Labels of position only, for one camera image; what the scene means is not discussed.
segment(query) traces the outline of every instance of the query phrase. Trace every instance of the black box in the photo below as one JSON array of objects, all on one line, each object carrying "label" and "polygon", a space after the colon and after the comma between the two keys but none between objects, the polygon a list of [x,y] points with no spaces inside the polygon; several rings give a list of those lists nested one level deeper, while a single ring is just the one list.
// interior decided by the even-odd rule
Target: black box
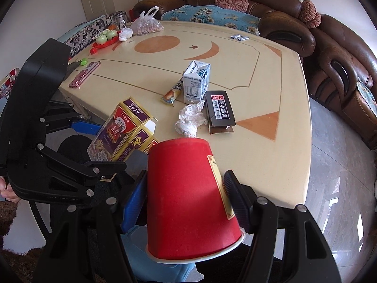
[{"label": "black box", "polygon": [[209,90],[204,95],[210,134],[234,133],[233,110],[225,90]]}]

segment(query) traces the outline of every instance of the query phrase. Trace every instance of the pink round cushion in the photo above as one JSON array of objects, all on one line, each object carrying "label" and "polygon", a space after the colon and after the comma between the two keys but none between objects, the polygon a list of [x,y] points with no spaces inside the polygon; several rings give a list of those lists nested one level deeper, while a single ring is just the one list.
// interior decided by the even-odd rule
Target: pink round cushion
[{"label": "pink round cushion", "polygon": [[309,20],[308,22],[304,22],[304,24],[309,28],[309,29],[314,29],[318,27],[321,24],[321,14],[316,13],[314,18],[312,20]]},{"label": "pink round cushion", "polygon": [[301,11],[300,11],[300,14],[299,14],[299,19],[302,22],[308,22],[308,21],[314,19],[316,14],[317,14],[317,10],[316,10],[316,7],[315,7],[315,5],[312,1],[303,0],[301,2]]},{"label": "pink round cushion", "polygon": [[221,8],[232,9],[244,13],[249,6],[249,0],[214,0]]}]

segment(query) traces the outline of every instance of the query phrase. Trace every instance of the cup rim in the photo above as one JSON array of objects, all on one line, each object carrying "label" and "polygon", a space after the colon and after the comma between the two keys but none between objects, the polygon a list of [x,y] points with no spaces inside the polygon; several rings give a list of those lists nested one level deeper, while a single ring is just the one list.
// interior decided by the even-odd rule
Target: cup rim
[{"label": "cup rim", "polygon": [[242,241],[244,241],[244,238],[245,238],[245,231],[243,229],[240,229],[240,230],[241,230],[242,235],[233,244],[229,245],[228,247],[226,247],[226,248],[224,248],[224,249],[222,249],[218,252],[215,252],[215,253],[212,253],[212,254],[209,254],[209,255],[205,255],[205,256],[202,256],[202,257],[195,257],[195,258],[190,258],[190,259],[186,259],[186,260],[164,260],[164,259],[157,258],[154,255],[152,255],[148,250],[148,244],[146,245],[145,252],[152,260],[154,260],[157,263],[161,263],[161,264],[199,263],[199,262],[207,261],[207,260],[222,256],[222,255],[227,254],[228,252],[232,251],[233,249],[236,249],[240,245],[240,243],[242,243]]}]

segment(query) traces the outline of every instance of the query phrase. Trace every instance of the red paper cup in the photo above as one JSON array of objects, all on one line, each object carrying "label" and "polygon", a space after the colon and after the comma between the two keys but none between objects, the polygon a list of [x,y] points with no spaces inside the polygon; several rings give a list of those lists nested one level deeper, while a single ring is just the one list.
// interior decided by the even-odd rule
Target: red paper cup
[{"label": "red paper cup", "polygon": [[206,140],[160,142],[148,156],[149,256],[160,263],[200,262],[244,239]]}]

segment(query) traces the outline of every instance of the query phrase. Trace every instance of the brown shaggy rug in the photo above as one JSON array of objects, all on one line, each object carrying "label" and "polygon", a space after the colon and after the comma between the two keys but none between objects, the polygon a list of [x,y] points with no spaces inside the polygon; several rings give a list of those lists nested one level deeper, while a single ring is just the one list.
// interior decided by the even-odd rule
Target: brown shaggy rug
[{"label": "brown shaggy rug", "polygon": [[[43,248],[31,249],[25,255],[3,250],[3,236],[8,234],[13,219],[16,217],[16,211],[17,203],[0,201],[0,252],[22,282],[31,283],[34,269],[37,266]],[[106,283],[106,281],[98,275],[95,275],[95,281],[96,283]]]}]

